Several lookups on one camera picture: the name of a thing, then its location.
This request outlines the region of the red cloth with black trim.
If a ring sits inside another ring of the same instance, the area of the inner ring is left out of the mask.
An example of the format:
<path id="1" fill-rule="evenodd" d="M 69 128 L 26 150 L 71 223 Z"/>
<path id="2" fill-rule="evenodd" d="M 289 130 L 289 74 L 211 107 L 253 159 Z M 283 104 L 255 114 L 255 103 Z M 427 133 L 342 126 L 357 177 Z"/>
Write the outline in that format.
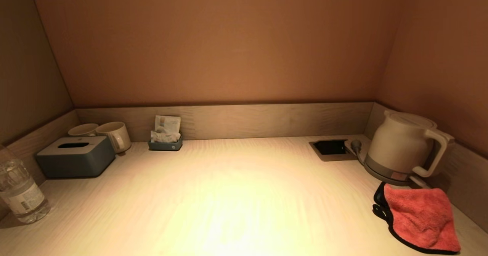
<path id="1" fill-rule="evenodd" d="M 373 213 L 402 244 L 424 254 L 461 251 L 450 200 L 441 189 L 395 189 L 382 182 L 373 199 Z"/>

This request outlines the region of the grey tissue box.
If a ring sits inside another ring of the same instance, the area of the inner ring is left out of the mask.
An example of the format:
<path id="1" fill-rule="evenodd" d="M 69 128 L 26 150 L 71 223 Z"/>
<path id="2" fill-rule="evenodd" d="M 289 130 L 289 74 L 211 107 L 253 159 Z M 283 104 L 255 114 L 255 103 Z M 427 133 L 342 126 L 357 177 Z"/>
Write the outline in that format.
<path id="1" fill-rule="evenodd" d="M 35 154 L 49 179 L 96 178 L 115 157 L 106 136 L 60 138 Z"/>

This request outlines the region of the small blue-grey sachet holder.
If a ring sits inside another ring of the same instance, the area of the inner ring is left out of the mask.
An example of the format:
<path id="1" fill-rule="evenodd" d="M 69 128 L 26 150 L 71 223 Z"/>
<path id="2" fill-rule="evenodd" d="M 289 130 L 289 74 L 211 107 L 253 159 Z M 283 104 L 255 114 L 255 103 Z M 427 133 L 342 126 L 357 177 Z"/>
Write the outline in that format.
<path id="1" fill-rule="evenodd" d="M 179 151 L 183 145 L 183 138 L 180 137 L 180 139 L 177 142 L 173 143 L 167 143 L 167 142 L 153 142 L 153 141 L 148 141 L 148 147 L 149 150 L 151 151 Z"/>

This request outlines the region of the white electric kettle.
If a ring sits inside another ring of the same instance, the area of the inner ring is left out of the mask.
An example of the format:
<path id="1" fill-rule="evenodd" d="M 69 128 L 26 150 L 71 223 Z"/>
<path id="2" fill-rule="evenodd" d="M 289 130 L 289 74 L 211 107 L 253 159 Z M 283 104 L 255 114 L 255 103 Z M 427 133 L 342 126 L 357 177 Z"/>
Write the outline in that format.
<path id="1" fill-rule="evenodd" d="M 367 155 L 394 171 L 423 178 L 437 175 L 455 138 L 438 130 L 434 121 L 416 114 L 386 110 L 384 115 Z"/>

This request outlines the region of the tall white printed sachet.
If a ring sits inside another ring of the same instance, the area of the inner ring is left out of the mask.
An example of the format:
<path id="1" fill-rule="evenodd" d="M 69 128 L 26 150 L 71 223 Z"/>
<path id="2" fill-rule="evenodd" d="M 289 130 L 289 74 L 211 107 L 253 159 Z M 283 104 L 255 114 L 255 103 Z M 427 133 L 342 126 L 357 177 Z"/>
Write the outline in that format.
<path id="1" fill-rule="evenodd" d="M 159 133 L 179 133 L 181 129 L 181 117 L 156 115 L 154 131 Z"/>

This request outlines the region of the black recessed socket box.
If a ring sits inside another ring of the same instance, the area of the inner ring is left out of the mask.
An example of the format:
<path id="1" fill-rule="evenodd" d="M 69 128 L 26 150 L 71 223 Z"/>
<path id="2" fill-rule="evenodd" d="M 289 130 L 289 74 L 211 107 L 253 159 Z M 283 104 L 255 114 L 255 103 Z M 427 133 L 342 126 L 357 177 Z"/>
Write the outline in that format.
<path id="1" fill-rule="evenodd" d="M 347 139 L 318 140 L 309 142 L 309 145 L 324 162 L 357 160 L 355 153 L 347 147 L 346 141 Z"/>

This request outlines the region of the grey kettle base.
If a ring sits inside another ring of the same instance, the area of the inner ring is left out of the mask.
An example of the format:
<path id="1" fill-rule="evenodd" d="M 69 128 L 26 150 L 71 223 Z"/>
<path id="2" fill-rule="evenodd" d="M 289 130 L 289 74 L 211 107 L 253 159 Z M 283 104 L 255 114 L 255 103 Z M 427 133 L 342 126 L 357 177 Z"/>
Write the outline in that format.
<path id="1" fill-rule="evenodd" d="M 378 162 L 376 162 L 375 160 L 373 160 L 370 155 L 366 155 L 365 157 L 364 168 L 369 174 L 371 174 L 375 178 L 394 186 L 416 185 L 419 188 L 423 189 L 432 188 L 424 180 L 422 180 L 418 176 L 415 176 L 413 173 L 403 173 L 384 167 L 378 164 Z"/>

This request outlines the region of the clear plastic water bottle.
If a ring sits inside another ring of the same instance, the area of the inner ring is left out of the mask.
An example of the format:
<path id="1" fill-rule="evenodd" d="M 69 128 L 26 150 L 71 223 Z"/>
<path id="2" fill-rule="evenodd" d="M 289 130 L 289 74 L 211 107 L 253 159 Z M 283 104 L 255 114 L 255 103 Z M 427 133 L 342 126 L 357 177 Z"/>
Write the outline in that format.
<path id="1" fill-rule="evenodd" d="M 23 224 L 32 224 L 50 212 L 50 204 L 23 161 L 0 144 L 0 198 Z"/>

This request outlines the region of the white ceramic mug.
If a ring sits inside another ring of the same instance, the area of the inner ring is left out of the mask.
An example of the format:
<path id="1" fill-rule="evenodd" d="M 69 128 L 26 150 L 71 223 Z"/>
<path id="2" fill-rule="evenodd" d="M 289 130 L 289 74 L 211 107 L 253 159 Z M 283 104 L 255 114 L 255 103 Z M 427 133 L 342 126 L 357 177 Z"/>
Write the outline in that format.
<path id="1" fill-rule="evenodd" d="M 110 122 L 103 124 L 95 129 L 98 136 L 108 137 L 116 154 L 120 154 L 130 149 L 130 140 L 127 126 L 123 122 Z"/>
<path id="2" fill-rule="evenodd" d="M 96 136 L 96 128 L 99 125 L 96 123 L 87 123 L 78 125 L 68 131 L 68 135 L 71 137 L 91 137 Z"/>

